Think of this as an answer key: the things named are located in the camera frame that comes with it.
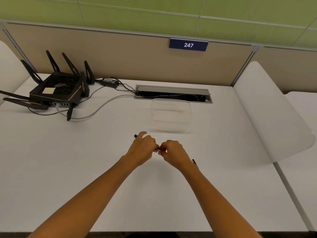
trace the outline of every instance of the forearm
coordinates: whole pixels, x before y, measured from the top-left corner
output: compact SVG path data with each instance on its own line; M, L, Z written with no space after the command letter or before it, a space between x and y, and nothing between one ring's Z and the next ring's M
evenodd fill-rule
M59 208L29 237L85 237L114 193L135 168L129 157L123 156L113 167Z
M260 237L195 164L188 163L180 171L191 186L217 238Z

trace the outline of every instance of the white desk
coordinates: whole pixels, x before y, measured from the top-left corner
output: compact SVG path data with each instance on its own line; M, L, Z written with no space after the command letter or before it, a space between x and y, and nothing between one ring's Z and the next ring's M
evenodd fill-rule
M178 140L203 174L258 231L307 230L233 88L125 80L130 86L207 88L213 104L192 103L185 134L153 132L151 100L121 98L85 121L39 116L5 102L0 107L0 231L32 231L126 153L134 134ZM16 93L35 86L27 80ZM91 86L91 92L100 87ZM111 97L96 92L73 112L91 114ZM55 112L50 108L48 113ZM121 185L92 231L210 231L188 183L154 154Z
M290 92L288 101L317 134L317 93ZM308 227L317 230L317 142L308 150L278 162L306 217Z

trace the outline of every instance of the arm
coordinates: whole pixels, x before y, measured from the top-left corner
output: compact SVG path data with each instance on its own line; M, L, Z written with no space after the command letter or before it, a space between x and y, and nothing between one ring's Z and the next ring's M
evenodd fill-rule
M159 147L151 136L142 138L145 134L139 133L126 155L59 208L29 238L85 237L123 181Z
M177 168L188 181L218 238L261 238L254 228L233 208L190 160L178 141L161 144L159 154Z

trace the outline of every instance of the plastic container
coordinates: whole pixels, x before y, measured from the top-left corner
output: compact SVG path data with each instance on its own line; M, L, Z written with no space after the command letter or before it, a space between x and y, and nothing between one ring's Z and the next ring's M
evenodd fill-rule
M192 122L192 108L188 101L153 99L151 127L166 131L185 131Z

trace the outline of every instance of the beige partition panel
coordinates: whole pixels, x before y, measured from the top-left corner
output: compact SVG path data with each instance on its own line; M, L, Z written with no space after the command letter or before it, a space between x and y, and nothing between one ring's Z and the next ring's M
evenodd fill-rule
M4 42L10 49L11 51L17 56L18 59L23 59L22 55L19 53L19 51L16 49L16 47L13 45L11 40L8 38L6 33L0 29L0 41Z
M48 49L61 71L70 72L61 53L97 77L229 86L253 50L249 45L210 42L206 52L168 48L169 39L97 31L6 24L40 73L53 71Z
M259 62L284 93L317 92L317 52L261 47L251 61Z

